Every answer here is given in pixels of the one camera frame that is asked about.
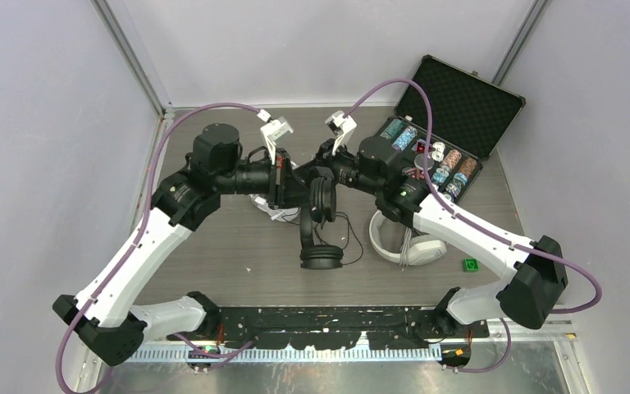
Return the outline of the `large white grey headphones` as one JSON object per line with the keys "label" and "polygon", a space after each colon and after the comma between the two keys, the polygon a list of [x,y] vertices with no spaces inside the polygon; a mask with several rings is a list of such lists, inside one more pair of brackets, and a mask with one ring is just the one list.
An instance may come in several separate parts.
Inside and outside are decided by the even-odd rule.
{"label": "large white grey headphones", "polygon": [[389,222],[380,210],[377,210],[368,224],[368,236],[373,249],[384,260],[396,263],[400,267],[422,266],[443,257],[447,253],[445,242],[428,234],[416,235],[407,228],[404,240],[398,252],[387,250],[381,243],[381,227]]}

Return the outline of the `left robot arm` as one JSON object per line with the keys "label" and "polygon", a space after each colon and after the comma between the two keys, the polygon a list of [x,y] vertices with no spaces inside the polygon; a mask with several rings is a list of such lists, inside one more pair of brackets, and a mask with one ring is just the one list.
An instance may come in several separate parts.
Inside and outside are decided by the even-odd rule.
{"label": "left robot arm", "polygon": [[223,195],[264,195],[277,209],[299,205],[304,184],[294,179],[288,153],[277,146],[292,131],[284,119],[262,126],[265,156],[251,161],[233,126],[206,126],[185,166],[159,183],[149,211],[113,260],[78,294],[59,296],[56,314],[110,366],[160,337],[189,332],[200,340],[214,337],[221,313],[202,293],[155,305],[137,305],[136,298],[169,254],[220,208]]}

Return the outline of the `small white headphones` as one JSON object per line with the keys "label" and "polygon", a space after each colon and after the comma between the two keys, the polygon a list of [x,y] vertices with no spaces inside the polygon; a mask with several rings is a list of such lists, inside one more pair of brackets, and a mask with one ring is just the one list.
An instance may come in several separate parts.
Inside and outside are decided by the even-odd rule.
{"label": "small white headphones", "polygon": [[251,194],[249,198],[253,205],[265,213],[273,222],[288,222],[298,217],[299,208],[271,208],[263,195]]}

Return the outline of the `black headphones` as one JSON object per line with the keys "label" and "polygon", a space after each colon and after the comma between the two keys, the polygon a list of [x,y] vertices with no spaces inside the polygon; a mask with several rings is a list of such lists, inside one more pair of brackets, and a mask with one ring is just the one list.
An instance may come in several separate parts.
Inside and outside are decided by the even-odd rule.
{"label": "black headphones", "polygon": [[300,267],[308,270],[342,268],[343,249],[335,245],[317,244],[315,240],[318,226],[336,220],[337,180],[334,173],[328,167],[315,164],[304,164],[298,167],[297,173],[307,189],[307,199],[299,215]]}

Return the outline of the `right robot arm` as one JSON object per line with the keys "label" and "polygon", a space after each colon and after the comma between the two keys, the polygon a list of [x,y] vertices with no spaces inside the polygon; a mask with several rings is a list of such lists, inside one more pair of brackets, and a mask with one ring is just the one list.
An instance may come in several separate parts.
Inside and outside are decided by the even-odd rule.
{"label": "right robot arm", "polygon": [[450,202],[404,173],[399,153],[381,137],[364,139],[356,154],[327,140],[304,171],[373,195],[385,218],[450,243],[498,277],[488,285],[448,290],[431,314],[441,334],[456,337],[491,318],[537,330],[555,313],[568,285],[560,244],[548,236],[533,241],[505,231]]}

